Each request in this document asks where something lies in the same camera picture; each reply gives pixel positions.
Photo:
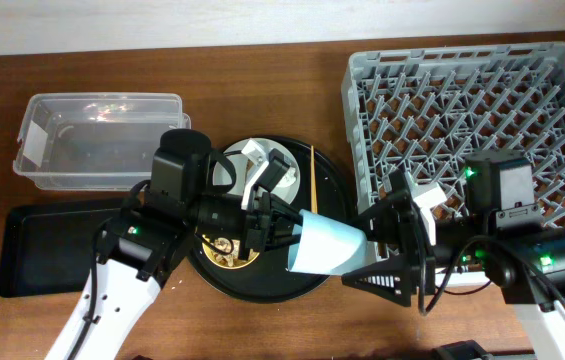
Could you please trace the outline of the white tissue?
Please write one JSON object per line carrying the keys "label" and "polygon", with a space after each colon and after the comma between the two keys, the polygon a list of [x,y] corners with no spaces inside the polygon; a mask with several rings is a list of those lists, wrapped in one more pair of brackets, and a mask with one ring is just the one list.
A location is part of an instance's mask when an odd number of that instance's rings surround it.
{"label": "white tissue", "polygon": [[284,174],[283,178],[280,180],[279,185],[286,188],[293,185],[296,180],[296,169],[294,167],[290,167]]}

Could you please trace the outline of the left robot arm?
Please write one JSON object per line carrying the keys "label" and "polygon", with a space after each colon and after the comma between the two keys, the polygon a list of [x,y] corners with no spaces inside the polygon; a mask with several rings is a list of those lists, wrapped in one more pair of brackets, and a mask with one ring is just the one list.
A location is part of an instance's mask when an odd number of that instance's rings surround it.
{"label": "left robot arm", "polygon": [[48,358],[114,358],[197,242],[243,261],[299,242],[298,210],[273,193],[289,158],[255,140],[241,153],[253,172],[237,196],[234,164],[206,135],[182,128],[161,136],[150,178],[95,231],[86,285]]}

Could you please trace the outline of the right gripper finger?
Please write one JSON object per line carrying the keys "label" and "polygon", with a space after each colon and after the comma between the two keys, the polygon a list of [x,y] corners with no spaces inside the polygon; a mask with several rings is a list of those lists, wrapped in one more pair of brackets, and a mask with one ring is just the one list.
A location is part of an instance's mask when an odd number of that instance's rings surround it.
{"label": "right gripper finger", "polygon": [[421,279],[421,264],[406,254],[373,263],[344,274],[342,284],[368,292],[402,307],[410,307],[411,297]]}
{"label": "right gripper finger", "polygon": [[351,219],[366,235],[404,235],[412,230],[411,196],[398,192],[381,199]]}

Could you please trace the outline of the grey round plate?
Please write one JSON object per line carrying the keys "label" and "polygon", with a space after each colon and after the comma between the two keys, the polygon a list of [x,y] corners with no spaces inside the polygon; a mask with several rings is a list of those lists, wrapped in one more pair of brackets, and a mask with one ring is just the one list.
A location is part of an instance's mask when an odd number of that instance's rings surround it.
{"label": "grey round plate", "polygon": [[[276,187],[273,189],[274,195],[291,204],[294,201],[301,185],[301,171],[299,169],[296,157],[290,152],[289,149],[284,147],[278,141],[263,137],[255,138],[255,141],[257,141],[267,152],[270,152],[272,149],[279,150],[284,155],[285,160],[290,162],[292,167],[296,169],[297,180],[293,185],[284,188],[279,185],[279,181]],[[229,191],[229,194],[242,196],[247,179],[255,173],[255,164],[247,156],[241,153],[241,150],[247,143],[248,140],[244,139],[230,145],[226,150],[224,150],[224,153],[238,151],[238,154],[227,157],[227,159],[233,163],[236,171],[236,184]],[[219,163],[215,164],[212,180],[214,185],[225,185],[231,183],[231,177],[229,173]]]}

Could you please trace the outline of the wooden chopstick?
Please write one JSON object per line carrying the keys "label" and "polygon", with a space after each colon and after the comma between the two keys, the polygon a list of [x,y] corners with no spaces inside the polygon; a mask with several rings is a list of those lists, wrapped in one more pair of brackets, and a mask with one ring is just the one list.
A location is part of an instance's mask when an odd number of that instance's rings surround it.
{"label": "wooden chopstick", "polygon": [[310,148],[310,189],[311,189],[311,212],[318,213],[318,199],[317,199],[317,181],[316,181],[316,166],[315,166],[315,147],[311,145]]}

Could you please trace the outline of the blue cup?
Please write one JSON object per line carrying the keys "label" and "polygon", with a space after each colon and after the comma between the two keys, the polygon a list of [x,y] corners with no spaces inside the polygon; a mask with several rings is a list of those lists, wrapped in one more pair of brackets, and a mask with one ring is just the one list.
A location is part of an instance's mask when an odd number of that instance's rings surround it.
{"label": "blue cup", "polygon": [[341,276],[369,264],[363,231],[308,210],[300,216],[302,224],[293,229],[299,242],[289,247],[288,271]]}

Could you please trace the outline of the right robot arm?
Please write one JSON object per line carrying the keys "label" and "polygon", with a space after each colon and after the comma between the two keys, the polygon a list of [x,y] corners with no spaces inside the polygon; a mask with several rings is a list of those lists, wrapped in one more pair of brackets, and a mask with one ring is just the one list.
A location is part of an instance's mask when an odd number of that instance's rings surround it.
{"label": "right robot arm", "polygon": [[480,265],[513,307],[539,359],[565,359],[565,228],[543,224],[530,162],[518,151],[487,150],[465,160],[469,214],[425,218],[416,188],[401,171],[387,195],[352,219],[376,246],[378,261],[344,273],[344,285],[426,316],[454,270]]}

